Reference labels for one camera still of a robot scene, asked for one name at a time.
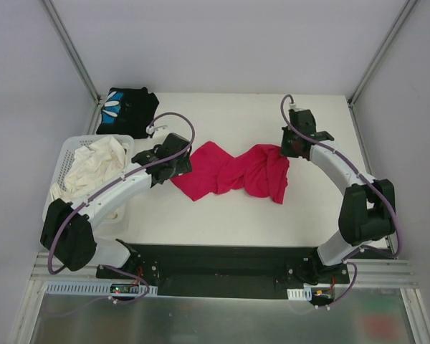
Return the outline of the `pink t shirt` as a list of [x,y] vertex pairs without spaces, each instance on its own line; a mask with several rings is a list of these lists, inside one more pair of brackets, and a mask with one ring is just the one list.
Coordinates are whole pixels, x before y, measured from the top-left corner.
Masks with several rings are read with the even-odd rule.
[[239,189],[276,204],[284,201],[290,162],[277,145],[257,144],[234,157],[209,141],[191,155],[190,162],[192,172],[171,181],[192,201]]

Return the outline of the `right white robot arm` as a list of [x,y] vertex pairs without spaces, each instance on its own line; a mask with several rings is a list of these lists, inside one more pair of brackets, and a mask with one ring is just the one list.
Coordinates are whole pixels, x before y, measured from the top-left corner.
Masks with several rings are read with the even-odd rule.
[[341,153],[334,137],[316,128],[310,110],[291,107],[282,112],[281,153],[287,158],[303,158],[317,166],[343,196],[336,232],[315,247],[304,263],[304,271],[315,282],[332,277],[334,267],[364,252],[395,258],[397,253],[373,247],[373,243],[398,233],[395,191],[388,179],[363,174]]

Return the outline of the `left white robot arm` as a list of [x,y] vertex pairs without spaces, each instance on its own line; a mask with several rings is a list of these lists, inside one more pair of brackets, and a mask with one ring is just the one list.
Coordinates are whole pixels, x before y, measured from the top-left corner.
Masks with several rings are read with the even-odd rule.
[[56,199],[47,208],[40,237],[49,251],[50,274],[60,273],[53,266],[57,259],[71,272],[89,263],[112,266],[120,278],[131,278],[137,270],[133,250],[122,239],[95,236],[96,228],[115,210],[137,194],[157,184],[191,171],[192,142],[169,133],[162,143],[137,153],[116,177],[74,201]]

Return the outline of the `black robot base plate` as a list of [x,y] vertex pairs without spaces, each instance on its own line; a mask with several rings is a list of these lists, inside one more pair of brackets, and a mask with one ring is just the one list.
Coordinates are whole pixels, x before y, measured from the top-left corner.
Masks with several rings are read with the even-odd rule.
[[284,300],[308,280],[346,285],[344,264],[316,267],[312,247],[223,247],[127,244],[131,256],[117,273],[104,265],[99,279],[139,274],[158,295]]

